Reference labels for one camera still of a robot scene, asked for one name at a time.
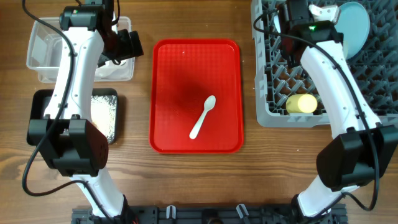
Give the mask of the light blue bowl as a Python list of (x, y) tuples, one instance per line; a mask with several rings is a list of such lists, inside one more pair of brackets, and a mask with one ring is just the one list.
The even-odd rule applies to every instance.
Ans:
[(274, 18), (273, 18), (273, 21), (274, 21), (274, 26), (275, 26), (275, 28), (276, 28), (276, 31), (277, 31), (278, 33), (281, 33), (280, 22), (279, 22), (279, 16), (278, 16), (278, 15), (275, 15)]

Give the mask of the yellow plastic cup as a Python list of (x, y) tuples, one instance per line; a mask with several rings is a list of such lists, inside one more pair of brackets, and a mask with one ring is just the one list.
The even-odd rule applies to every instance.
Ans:
[(317, 99), (310, 94), (292, 95), (286, 102), (286, 110), (289, 113), (313, 113), (317, 106)]

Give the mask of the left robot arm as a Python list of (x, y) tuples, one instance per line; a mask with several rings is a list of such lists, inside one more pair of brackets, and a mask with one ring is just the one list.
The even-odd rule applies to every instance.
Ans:
[(106, 168), (108, 140), (91, 121), (96, 69), (143, 54), (137, 32), (115, 29), (120, 14), (118, 1), (77, 2), (63, 10), (55, 28), (63, 40), (55, 88), (43, 116), (30, 120), (27, 133), (34, 154), (79, 186), (95, 223), (139, 221)]

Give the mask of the white plastic spoon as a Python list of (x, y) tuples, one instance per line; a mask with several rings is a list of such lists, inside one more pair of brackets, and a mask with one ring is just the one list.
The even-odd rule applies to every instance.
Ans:
[(216, 97), (214, 95), (210, 95), (204, 102), (203, 105), (203, 112), (196, 121), (195, 125), (193, 126), (192, 130), (190, 131), (189, 138), (195, 139), (200, 132), (201, 126), (205, 120), (207, 113), (215, 107), (216, 104)]

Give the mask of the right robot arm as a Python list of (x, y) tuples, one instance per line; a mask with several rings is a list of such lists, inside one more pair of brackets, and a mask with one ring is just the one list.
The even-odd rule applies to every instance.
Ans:
[(317, 156), (317, 177), (297, 196), (301, 214), (320, 218), (344, 196), (373, 182), (371, 204), (362, 207), (370, 211), (397, 147), (397, 128), (383, 125), (367, 104), (343, 55), (343, 35), (332, 21), (316, 18), (306, 1), (287, 1), (279, 7), (279, 22), (283, 58), (309, 74), (333, 138)]

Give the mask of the light blue plate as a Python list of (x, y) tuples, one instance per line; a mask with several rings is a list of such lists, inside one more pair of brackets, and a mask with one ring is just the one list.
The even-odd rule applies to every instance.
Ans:
[(348, 60), (364, 47), (370, 31), (370, 18), (365, 7), (358, 2), (344, 3), (339, 10), (335, 28), (343, 34), (343, 52)]

